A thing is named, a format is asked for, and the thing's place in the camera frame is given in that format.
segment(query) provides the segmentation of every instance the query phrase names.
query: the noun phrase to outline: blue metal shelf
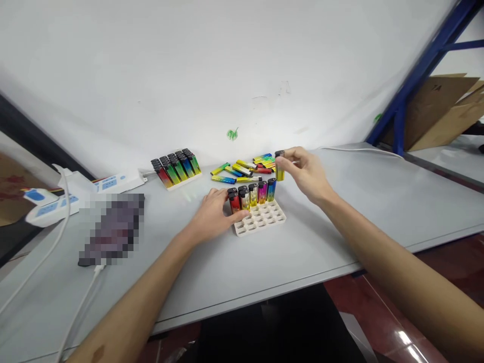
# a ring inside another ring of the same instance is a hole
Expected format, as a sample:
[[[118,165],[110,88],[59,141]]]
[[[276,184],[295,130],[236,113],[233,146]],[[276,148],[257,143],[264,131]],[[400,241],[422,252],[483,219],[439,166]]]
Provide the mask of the blue metal shelf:
[[[385,109],[375,125],[367,142],[376,146],[390,129],[393,121],[393,152],[403,155],[405,132],[405,111],[408,103],[420,89],[424,81],[434,71],[448,51],[484,47],[483,40],[456,43],[474,16],[483,7],[484,0],[461,0],[452,10],[437,36],[428,45],[415,67],[408,75],[403,86]]]

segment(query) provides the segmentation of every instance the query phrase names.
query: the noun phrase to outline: charging cable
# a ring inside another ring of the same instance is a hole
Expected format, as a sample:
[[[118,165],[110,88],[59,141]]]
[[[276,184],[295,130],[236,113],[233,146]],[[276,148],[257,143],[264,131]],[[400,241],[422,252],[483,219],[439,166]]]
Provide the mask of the charging cable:
[[[385,151],[385,150],[381,150],[381,149],[370,149],[370,148],[365,148],[365,149],[340,149],[340,148],[331,148],[331,147],[324,147],[324,148],[320,148],[321,150],[322,149],[328,149],[328,150],[338,150],[338,151],[374,151],[374,152],[379,152],[379,153],[382,153],[382,154],[388,154],[388,155],[391,155],[391,156],[396,156],[402,160],[405,160],[403,157],[401,157],[400,155],[398,154],[394,154],[390,151]]]
[[[42,258],[42,260],[40,260],[40,262],[37,264],[37,266],[35,266],[35,268],[27,276],[27,278],[20,284],[20,286],[17,288],[17,290],[15,290],[15,292],[12,294],[12,296],[10,296],[9,299],[7,300],[7,302],[2,306],[2,308],[0,309],[0,315],[2,315],[4,310],[12,302],[12,300],[18,295],[20,290],[22,290],[22,288],[25,286],[27,281],[29,281],[29,279],[32,277],[32,275],[39,269],[39,267],[44,263],[44,261],[47,260],[47,257],[50,256],[52,251],[55,249],[55,247],[58,245],[59,241],[61,240],[62,235],[64,234],[64,230],[66,229],[67,223],[69,222],[69,217],[71,215],[71,198],[69,197],[69,187],[67,185],[66,175],[64,174],[63,168],[61,168],[60,166],[58,166],[56,164],[53,164],[53,166],[60,173],[61,181],[63,181],[64,182],[63,184],[66,186],[64,188],[64,192],[65,192],[64,195],[66,196],[66,210],[67,210],[66,217],[65,217],[65,219],[62,223],[62,227],[60,228],[59,234],[58,234],[55,242],[53,243],[52,247],[50,248],[50,250],[45,254],[45,256]]]
[[[104,267],[106,267],[106,265],[97,265],[96,268],[94,269],[94,276],[92,278],[91,284],[87,288],[87,291],[86,291],[84,297],[82,298],[81,303],[79,304],[79,307],[77,308],[77,311],[74,314],[74,317],[72,318],[71,324],[69,325],[69,328],[67,329],[67,332],[64,335],[64,338],[62,339],[62,344],[61,344],[60,349],[57,353],[57,357],[55,358],[55,363],[60,363],[62,361],[62,354],[64,353],[64,349],[66,347],[67,339],[69,338],[72,327],[74,326],[74,323],[76,322],[77,316],[81,312],[81,309],[84,306],[84,303],[86,302],[86,299],[89,296],[89,293],[91,292],[92,286],[94,286],[94,282],[96,281],[97,277],[99,276],[101,271],[104,269]]]

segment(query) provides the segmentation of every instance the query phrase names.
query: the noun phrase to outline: white power strip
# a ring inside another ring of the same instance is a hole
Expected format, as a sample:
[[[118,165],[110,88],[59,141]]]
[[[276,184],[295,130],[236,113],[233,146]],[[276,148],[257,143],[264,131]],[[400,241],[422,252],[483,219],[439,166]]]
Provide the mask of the white power strip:
[[[109,178],[100,180],[94,185],[97,187],[98,194],[120,194],[122,192],[134,189],[143,185],[148,179],[136,169],[130,170],[127,173],[120,173]],[[82,201],[76,196],[71,195],[71,215],[79,212],[79,209],[84,207]],[[66,197],[61,196],[59,200],[46,204],[44,206],[36,206],[32,209],[25,220],[35,226],[47,227],[54,224],[66,216]]]
[[[286,215],[274,199],[272,202],[265,202],[264,204],[257,204],[257,207],[252,207],[250,215],[241,222],[235,223],[233,227],[237,237],[244,237],[268,227],[283,224],[285,221]]]

